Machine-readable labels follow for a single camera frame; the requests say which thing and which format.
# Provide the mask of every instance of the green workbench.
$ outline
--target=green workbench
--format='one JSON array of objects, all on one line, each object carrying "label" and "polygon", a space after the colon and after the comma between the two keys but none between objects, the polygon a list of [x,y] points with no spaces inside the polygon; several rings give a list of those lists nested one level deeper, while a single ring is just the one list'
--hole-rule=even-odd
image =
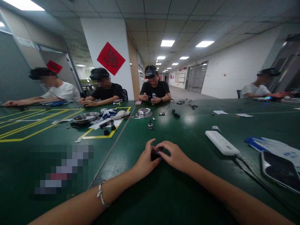
[{"label": "green workbench", "polygon": [[[0,187],[1,202],[4,204],[1,218],[7,223],[30,222],[73,195],[98,185],[101,180],[108,180],[130,169],[144,150],[146,142],[156,138],[154,145],[164,140],[178,144],[188,157],[207,170],[261,200],[291,221],[300,223],[299,218],[286,210],[240,168],[247,171],[239,161],[222,155],[205,135],[206,130],[218,126],[221,134],[240,150],[241,156],[254,172],[278,195],[300,209],[298,195],[260,175],[259,153],[244,142],[253,136],[266,137],[300,149],[300,110],[294,109],[296,106],[293,104],[249,99],[195,100],[192,104],[198,105],[198,108],[190,108],[187,102],[182,105],[167,102],[155,106],[147,102],[138,106],[135,106],[135,101],[122,103],[121,107],[125,108],[121,109],[126,111],[130,107],[132,115],[139,108],[150,108],[156,119],[152,122],[154,128],[148,129],[149,119],[130,118],[120,124],[111,138],[101,138],[101,129],[88,134],[88,128],[68,129],[70,122],[51,125],[53,120],[73,118],[85,112],[99,112],[102,107],[82,111],[74,108],[79,104],[72,103],[53,107],[51,109],[57,110],[50,112],[37,111],[43,110],[42,106],[29,107],[30,110],[36,110],[36,114],[34,111],[19,113],[16,108],[0,108],[0,178],[2,184],[5,184]],[[172,109],[181,117],[175,118]],[[228,114],[213,116],[213,110],[223,110]],[[165,116],[159,115],[162,112],[165,112]],[[236,113],[254,117],[242,118],[236,116]],[[8,121],[25,115],[30,117],[27,120],[52,117],[41,122],[16,123],[17,119]],[[74,143],[82,136],[86,139]],[[34,194],[40,180],[49,179],[49,174],[55,173],[56,166],[62,165],[62,159],[69,158],[72,152],[80,151],[79,147],[86,146],[89,146],[88,156],[76,167],[71,179],[64,182],[64,187],[57,194]],[[236,224],[230,213],[204,188],[164,161],[149,176],[127,190],[95,221],[100,222]]]}]

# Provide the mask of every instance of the work glove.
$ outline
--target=work glove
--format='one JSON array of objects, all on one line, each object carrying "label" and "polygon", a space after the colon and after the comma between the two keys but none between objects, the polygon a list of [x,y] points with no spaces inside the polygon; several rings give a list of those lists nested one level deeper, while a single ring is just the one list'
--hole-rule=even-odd
[{"label": "work glove", "polygon": [[130,111],[125,112],[124,110],[121,110],[115,116],[112,116],[111,118],[113,120],[117,120],[117,119],[123,118],[125,116],[128,116],[129,114],[130,114]]}]

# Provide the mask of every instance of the stainless steel bowl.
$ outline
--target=stainless steel bowl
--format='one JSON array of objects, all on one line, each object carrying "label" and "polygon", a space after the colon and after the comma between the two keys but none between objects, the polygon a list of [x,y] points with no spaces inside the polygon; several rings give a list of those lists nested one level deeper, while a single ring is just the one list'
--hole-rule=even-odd
[{"label": "stainless steel bowl", "polygon": [[77,123],[90,123],[92,121],[95,121],[98,118],[98,116],[98,112],[88,112],[74,117],[73,121]]},{"label": "stainless steel bowl", "polygon": [[152,112],[150,109],[147,109],[147,108],[140,108],[138,111],[137,111],[137,114],[135,115],[136,117],[139,117],[139,118],[148,118],[150,116],[152,116]]}]

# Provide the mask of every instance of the bracelet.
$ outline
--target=bracelet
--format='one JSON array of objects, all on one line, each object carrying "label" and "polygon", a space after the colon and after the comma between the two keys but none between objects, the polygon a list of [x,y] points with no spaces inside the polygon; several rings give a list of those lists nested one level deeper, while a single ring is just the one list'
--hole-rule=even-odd
[{"label": "bracelet", "polygon": [[103,197],[102,197],[101,184],[103,184],[104,182],[105,182],[105,180],[103,180],[103,181],[99,184],[99,190],[98,190],[98,193],[97,193],[97,198],[100,196],[102,204],[105,206],[105,208],[108,208],[108,207],[110,207],[110,205],[106,205],[105,202],[104,202],[104,199],[103,199]]}]

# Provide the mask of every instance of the hand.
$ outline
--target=hand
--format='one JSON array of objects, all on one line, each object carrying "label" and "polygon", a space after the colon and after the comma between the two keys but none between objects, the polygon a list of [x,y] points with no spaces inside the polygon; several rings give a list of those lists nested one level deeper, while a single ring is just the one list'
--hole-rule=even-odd
[{"label": "hand", "polygon": [[6,106],[6,107],[8,107],[8,106],[15,106],[15,102],[16,102],[16,101],[7,101],[7,102],[5,102],[5,103],[3,104],[3,106]]},{"label": "hand", "polygon": [[84,101],[85,101],[85,98],[80,98],[80,99],[78,100],[78,103],[79,103],[79,104],[82,104]]},{"label": "hand", "polygon": [[142,152],[137,163],[132,167],[134,174],[141,180],[146,177],[152,170],[159,164],[161,158],[157,158],[153,162],[151,161],[151,151],[155,150],[154,146],[151,146],[152,142],[155,141],[155,138],[146,143],[146,148]]},{"label": "hand", "polygon": [[82,105],[85,107],[96,107],[96,106],[98,106],[98,103],[94,102],[92,100],[85,100],[82,102]]},{"label": "hand", "polygon": [[148,95],[146,93],[141,96],[141,101],[148,101]]},{"label": "hand", "polygon": [[153,102],[153,104],[157,104],[157,103],[160,103],[162,100],[158,97],[155,97],[155,98],[151,99],[151,101]]},{"label": "hand", "polygon": [[181,172],[187,172],[187,168],[190,165],[191,160],[183,153],[178,145],[173,144],[170,141],[163,141],[155,148],[157,150],[160,147],[164,147],[171,153],[171,156],[168,156],[163,152],[157,152],[170,166],[178,169]]}]

